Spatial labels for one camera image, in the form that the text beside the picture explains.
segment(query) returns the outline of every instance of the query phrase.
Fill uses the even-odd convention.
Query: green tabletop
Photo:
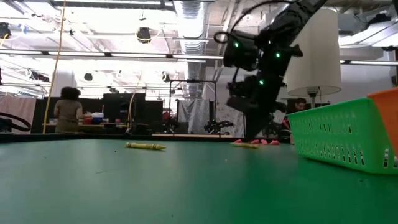
[[[215,142],[0,144],[0,223],[396,223],[398,178]]]

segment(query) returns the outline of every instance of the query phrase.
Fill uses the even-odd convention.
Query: lamp
[[[299,44],[304,57],[292,58],[285,74],[290,96],[309,96],[312,108],[317,95],[341,90],[338,17],[335,11],[319,10],[292,45]]]

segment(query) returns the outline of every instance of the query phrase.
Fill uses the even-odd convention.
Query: metal frame
[[[173,82],[187,82],[187,83],[189,83],[189,81],[190,80],[170,80],[170,82],[169,82],[169,114],[172,113],[172,107],[171,107],[171,104],[172,104],[172,83]],[[216,84],[216,82],[213,81],[213,80],[191,80],[191,81],[195,81],[195,82],[199,82],[199,83],[212,83],[212,84],[214,84],[214,90],[213,90],[214,91],[213,115],[214,115],[214,118],[216,119],[216,109],[217,109],[217,102],[216,102],[216,99],[217,99],[217,84]]]

